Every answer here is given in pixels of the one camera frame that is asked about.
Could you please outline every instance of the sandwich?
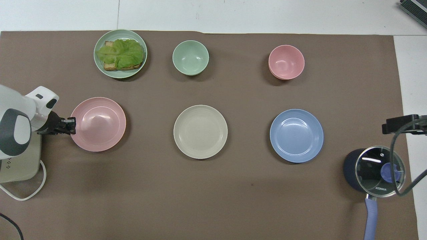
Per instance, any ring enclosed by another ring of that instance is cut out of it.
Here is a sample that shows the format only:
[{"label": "sandwich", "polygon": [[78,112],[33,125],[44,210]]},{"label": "sandwich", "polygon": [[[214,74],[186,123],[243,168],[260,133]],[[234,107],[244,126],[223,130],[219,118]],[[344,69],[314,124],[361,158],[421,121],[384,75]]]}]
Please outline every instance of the sandwich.
[{"label": "sandwich", "polygon": [[104,62],[106,71],[138,69],[141,67],[144,58],[141,45],[133,39],[105,41],[105,45],[95,53]]}]

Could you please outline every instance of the brown tablecloth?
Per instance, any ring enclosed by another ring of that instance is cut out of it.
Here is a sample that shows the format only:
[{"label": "brown tablecloth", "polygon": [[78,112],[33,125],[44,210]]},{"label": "brown tablecloth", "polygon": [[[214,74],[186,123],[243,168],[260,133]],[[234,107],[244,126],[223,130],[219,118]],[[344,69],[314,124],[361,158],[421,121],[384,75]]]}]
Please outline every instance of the brown tablecloth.
[{"label": "brown tablecloth", "polygon": [[[363,238],[365,195],[347,184],[342,165],[354,149],[389,146],[381,124],[403,114],[392,36],[137,31],[147,63],[118,81],[93,60],[105,32],[1,33],[1,84],[23,95],[51,89],[65,118],[91,97],[111,98],[127,115],[123,139],[104,152],[67,135],[43,137],[44,188],[26,202],[0,193],[0,211],[25,239]],[[210,54],[194,77],[172,63],[189,39]],[[281,44],[305,57],[296,79],[269,72],[269,53]],[[197,104],[220,111],[229,129],[225,147],[205,161],[173,140],[177,116]],[[291,108],[311,112],[325,133],[307,163],[281,159],[269,141],[273,119]],[[404,136],[396,151],[409,170]],[[378,207],[377,239],[418,238],[412,194],[378,199]]]}]

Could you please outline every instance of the black cable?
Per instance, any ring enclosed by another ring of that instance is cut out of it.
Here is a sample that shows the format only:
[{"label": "black cable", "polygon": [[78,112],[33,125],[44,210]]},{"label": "black cable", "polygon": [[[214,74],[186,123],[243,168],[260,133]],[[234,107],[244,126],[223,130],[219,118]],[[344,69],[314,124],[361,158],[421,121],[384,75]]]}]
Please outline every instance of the black cable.
[{"label": "black cable", "polygon": [[421,179],[423,179],[426,175],[427,175],[427,169],[424,170],[417,178],[415,178],[415,180],[413,182],[411,182],[411,184],[409,184],[409,186],[401,193],[398,190],[398,187],[396,185],[396,178],[395,178],[395,173],[394,173],[394,148],[395,148],[395,142],[396,139],[398,138],[399,134],[401,134],[402,132],[406,131],[410,126],[416,124],[416,123],[420,123],[420,122],[426,122],[427,123],[427,119],[426,118],[420,118],[420,119],[415,119],[405,125],[403,125],[401,128],[399,128],[399,130],[395,133],[395,135],[393,136],[392,139],[392,144],[390,146],[390,173],[392,175],[392,180],[394,182],[393,187],[395,189],[395,192],[398,196],[405,196],[407,195],[412,188],[414,188],[415,185],[417,185],[417,183],[419,183],[421,181]]},{"label": "black cable", "polygon": [[8,220],[16,228],[16,230],[18,230],[19,237],[21,238],[21,240],[24,240],[24,237],[22,236],[21,229],[18,227],[18,225],[14,221],[12,221],[12,219],[8,218],[7,216],[5,216],[5,215],[3,215],[1,213],[0,213],[0,217]]}]

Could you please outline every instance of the white cable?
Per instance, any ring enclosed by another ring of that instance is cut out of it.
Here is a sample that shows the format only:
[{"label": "white cable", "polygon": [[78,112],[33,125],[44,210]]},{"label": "white cable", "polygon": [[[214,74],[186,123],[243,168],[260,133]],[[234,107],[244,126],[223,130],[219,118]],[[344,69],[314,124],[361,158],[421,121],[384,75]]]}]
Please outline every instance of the white cable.
[{"label": "white cable", "polygon": [[11,192],[9,192],[8,190],[6,190],[2,185],[0,185],[0,189],[2,189],[5,193],[7,193],[7,195],[11,196],[12,198],[18,200],[18,201],[25,201],[28,200],[30,198],[32,198],[36,193],[38,193],[40,191],[40,189],[43,187],[44,182],[46,181],[46,167],[44,166],[42,160],[40,160],[40,164],[41,167],[43,168],[43,181],[41,181],[41,185],[38,187],[38,189],[31,194],[30,196],[26,197],[26,198],[18,198],[17,196],[13,195]]}]

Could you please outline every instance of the blue plate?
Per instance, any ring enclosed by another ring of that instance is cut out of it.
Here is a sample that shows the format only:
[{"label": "blue plate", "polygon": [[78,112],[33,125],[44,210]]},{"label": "blue plate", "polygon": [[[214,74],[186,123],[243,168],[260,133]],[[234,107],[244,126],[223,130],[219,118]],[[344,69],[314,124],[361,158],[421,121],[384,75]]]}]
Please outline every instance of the blue plate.
[{"label": "blue plate", "polygon": [[271,124],[270,141],[283,159],[303,163],[316,157],[323,145],[323,129],[311,113],[290,109]]}]

